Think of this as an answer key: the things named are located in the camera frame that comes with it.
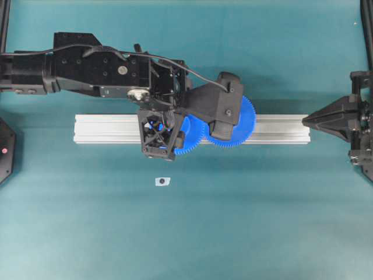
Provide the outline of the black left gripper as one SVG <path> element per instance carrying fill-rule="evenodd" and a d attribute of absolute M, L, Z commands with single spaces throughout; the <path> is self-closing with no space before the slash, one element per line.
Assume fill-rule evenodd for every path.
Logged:
<path fill-rule="evenodd" d="M 184 117 L 181 103 L 187 91 L 186 72 L 169 62 L 156 62 L 151 58 L 138 58 L 138 79 L 140 85 L 146 85 L 146 93 L 142 93 L 136 103 L 140 144 L 147 158 L 174 160 L 174 149 L 182 149 L 185 142 L 185 132 L 180 131 Z M 159 118 L 167 128 L 172 128 L 170 143 L 162 150 L 150 146 L 153 138 L 145 139 L 144 127 L 148 119 Z"/>

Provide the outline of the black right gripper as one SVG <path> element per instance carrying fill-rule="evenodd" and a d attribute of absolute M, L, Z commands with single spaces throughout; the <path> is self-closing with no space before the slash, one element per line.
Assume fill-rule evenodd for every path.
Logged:
<path fill-rule="evenodd" d="M 331 104 L 302 119 L 302 124 L 336 136 L 351 144 L 349 158 L 353 166 L 359 166 L 362 174 L 372 174 L 372 71 L 356 71 L 350 74 L 351 95 L 343 96 Z M 329 116 L 354 111 L 356 116 L 349 129 L 348 121 L 332 120 L 316 122 Z"/>

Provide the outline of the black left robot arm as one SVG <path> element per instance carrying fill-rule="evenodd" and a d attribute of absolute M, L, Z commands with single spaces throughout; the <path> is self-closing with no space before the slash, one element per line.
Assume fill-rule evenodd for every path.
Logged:
<path fill-rule="evenodd" d="M 81 95 L 127 100 L 138 106 L 142 152 L 174 160 L 185 145 L 187 68 L 181 61 L 102 45 L 91 33 L 55 33 L 45 51 L 1 54 L 1 90 L 46 95 L 62 90 Z"/>

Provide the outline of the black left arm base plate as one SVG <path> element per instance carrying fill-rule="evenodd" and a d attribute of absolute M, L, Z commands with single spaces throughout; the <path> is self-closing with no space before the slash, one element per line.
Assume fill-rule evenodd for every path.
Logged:
<path fill-rule="evenodd" d="M 12 174 L 13 159 L 16 146 L 16 134 L 3 119 L 1 119 L 0 129 L 0 179 L 2 184 Z"/>

